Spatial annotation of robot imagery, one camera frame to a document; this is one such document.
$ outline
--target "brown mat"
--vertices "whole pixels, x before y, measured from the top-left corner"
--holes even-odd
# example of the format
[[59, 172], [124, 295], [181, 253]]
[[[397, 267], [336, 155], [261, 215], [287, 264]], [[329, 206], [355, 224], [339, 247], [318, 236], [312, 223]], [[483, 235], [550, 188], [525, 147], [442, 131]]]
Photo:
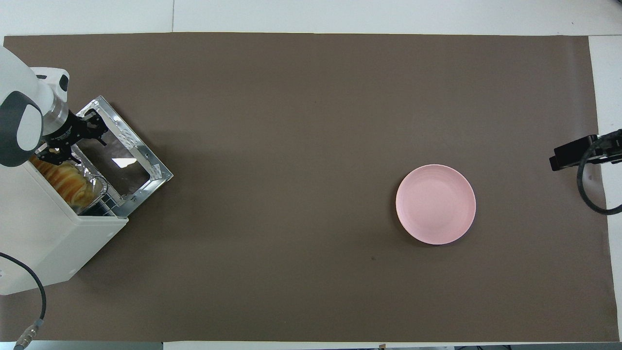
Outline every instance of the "brown mat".
[[[175, 174], [47, 288], [41, 339], [618, 340], [606, 218], [581, 201], [575, 170], [548, 163], [597, 132], [586, 37], [5, 46], [67, 69], [74, 111], [104, 95]], [[401, 179], [429, 163], [459, 170], [478, 201], [470, 231], [443, 247], [411, 238], [394, 208]], [[38, 304], [35, 291], [0, 298], [2, 340]]]

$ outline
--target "cable connector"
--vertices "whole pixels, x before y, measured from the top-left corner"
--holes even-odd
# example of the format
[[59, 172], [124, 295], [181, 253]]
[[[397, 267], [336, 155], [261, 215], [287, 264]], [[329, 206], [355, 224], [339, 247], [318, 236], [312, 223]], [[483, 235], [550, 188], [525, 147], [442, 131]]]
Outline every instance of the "cable connector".
[[22, 336], [20, 336], [15, 343], [13, 350], [24, 350], [28, 345], [30, 345], [32, 340], [37, 336], [37, 332], [42, 325], [43, 320], [38, 319], [35, 323], [26, 328], [26, 330], [22, 333]]

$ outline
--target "plate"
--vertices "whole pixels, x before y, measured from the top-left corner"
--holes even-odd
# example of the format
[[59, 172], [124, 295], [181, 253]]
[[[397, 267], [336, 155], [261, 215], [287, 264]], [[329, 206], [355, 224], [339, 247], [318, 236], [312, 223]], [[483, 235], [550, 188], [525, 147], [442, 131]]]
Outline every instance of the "plate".
[[429, 164], [411, 171], [397, 189], [399, 221], [428, 244], [447, 244], [464, 235], [475, 218], [475, 193], [458, 171]]

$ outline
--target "white floor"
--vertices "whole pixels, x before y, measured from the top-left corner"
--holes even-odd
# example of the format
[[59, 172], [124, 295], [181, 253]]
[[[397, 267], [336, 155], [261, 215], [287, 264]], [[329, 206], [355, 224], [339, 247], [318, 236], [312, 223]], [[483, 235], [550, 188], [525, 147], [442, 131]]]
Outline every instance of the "white floor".
[[[615, 0], [29, 0], [0, 2], [5, 35], [132, 32], [316, 32], [590, 35], [599, 133], [622, 128], [622, 4]], [[622, 203], [621, 166], [603, 166], [609, 207]], [[622, 215], [609, 217], [622, 325]], [[198, 342], [192, 349], [371, 348], [378, 343]], [[166, 343], [166, 349], [188, 349]], [[432, 346], [388, 343], [388, 347]]]

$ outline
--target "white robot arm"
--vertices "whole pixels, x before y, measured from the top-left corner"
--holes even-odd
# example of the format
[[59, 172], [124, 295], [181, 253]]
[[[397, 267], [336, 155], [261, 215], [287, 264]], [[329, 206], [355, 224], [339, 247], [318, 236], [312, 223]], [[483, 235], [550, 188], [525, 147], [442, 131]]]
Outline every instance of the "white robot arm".
[[103, 143], [101, 135], [108, 130], [105, 124], [82, 120], [67, 107], [68, 83], [66, 70], [31, 69], [0, 46], [1, 165], [13, 167], [26, 162], [41, 139], [47, 148], [38, 157], [52, 164], [74, 159], [71, 145], [82, 138]]

